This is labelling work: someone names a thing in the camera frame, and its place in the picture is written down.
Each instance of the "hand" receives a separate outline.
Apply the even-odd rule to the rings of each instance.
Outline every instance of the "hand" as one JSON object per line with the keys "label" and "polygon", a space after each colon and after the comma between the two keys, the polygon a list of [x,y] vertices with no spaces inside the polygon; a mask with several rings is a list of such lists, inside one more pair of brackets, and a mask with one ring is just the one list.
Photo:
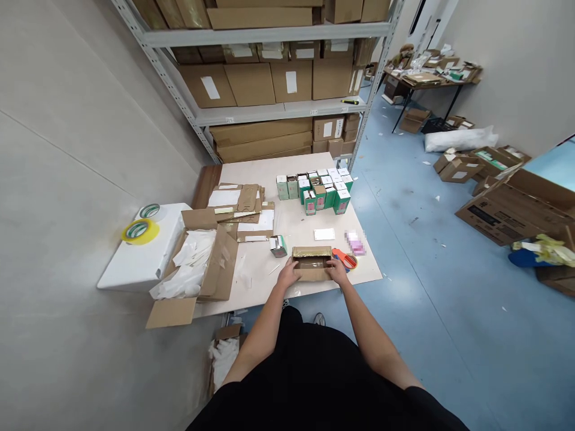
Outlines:
{"label": "hand", "polygon": [[325,272],[329,274],[329,276],[340,286],[343,283],[349,283],[347,279],[346,267],[343,266],[343,263],[339,259],[332,259],[328,260],[327,262],[329,265],[333,265],[332,268],[326,268]]}
{"label": "hand", "polygon": [[296,274],[293,270],[296,265],[298,264],[297,261],[294,261],[293,258],[289,258],[286,262],[286,266],[280,271],[280,274],[277,276],[277,283],[278,285],[288,288],[293,283],[298,281],[301,278],[301,274]]}

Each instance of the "shoe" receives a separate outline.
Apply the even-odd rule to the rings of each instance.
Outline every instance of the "shoe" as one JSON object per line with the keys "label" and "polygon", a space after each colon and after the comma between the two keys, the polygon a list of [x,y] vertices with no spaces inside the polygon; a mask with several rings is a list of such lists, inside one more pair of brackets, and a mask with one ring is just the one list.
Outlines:
{"label": "shoe", "polygon": [[325,326],[325,318],[323,314],[317,313],[316,316],[313,318],[313,324],[318,324],[319,326]]}

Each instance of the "metal shelving unit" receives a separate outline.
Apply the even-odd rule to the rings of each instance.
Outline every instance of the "metal shelving unit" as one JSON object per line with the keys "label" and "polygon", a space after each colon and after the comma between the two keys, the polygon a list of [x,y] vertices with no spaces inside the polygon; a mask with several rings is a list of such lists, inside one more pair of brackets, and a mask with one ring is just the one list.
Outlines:
{"label": "metal shelving unit", "polygon": [[351,155],[336,157],[334,160],[351,159],[351,171],[361,144],[365,124],[371,112],[377,88],[383,77],[383,67],[379,67],[371,82],[371,92],[367,102],[360,97],[350,98],[359,101],[358,105],[342,104],[341,98],[309,102],[290,102],[257,107],[230,107],[201,109],[197,106],[177,72],[167,48],[194,45],[221,45],[234,43],[283,42],[299,40],[322,40],[342,38],[385,37],[379,64],[387,58],[397,23],[403,9],[404,0],[396,0],[395,12],[390,22],[357,24],[323,24],[310,27],[284,27],[245,30],[162,30],[152,31],[144,23],[138,12],[129,6],[129,0],[111,0],[126,25],[140,44],[154,69],[172,94],[199,140],[216,163],[221,163],[213,148],[213,139],[206,126],[248,123],[288,118],[325,116],[340,113],[363,113],[358,131],[357,144]]}

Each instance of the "yellow tape roll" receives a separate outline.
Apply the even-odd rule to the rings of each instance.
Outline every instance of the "yellow tape roll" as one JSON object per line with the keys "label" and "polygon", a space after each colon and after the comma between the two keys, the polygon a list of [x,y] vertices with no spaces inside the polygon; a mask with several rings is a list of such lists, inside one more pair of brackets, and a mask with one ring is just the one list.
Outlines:
{"label": "yellow tape roll", "polygon": [[131,223],[122,232],[122,240],[129,244],[144,245],[160,233],[160,227],[149,218],[141,218]]}

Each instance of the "person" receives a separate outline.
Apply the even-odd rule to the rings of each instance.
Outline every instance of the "person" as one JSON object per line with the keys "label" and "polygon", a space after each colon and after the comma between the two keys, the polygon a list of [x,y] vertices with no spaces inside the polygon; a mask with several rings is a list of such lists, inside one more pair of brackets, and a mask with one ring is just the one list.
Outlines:
{"label": "person", "polygon": [[187,428],[467,430],[412,374],[347,279],[339,284],[357,345],[340,331],[282,310],[298,281],[290,257],[221,388]]}

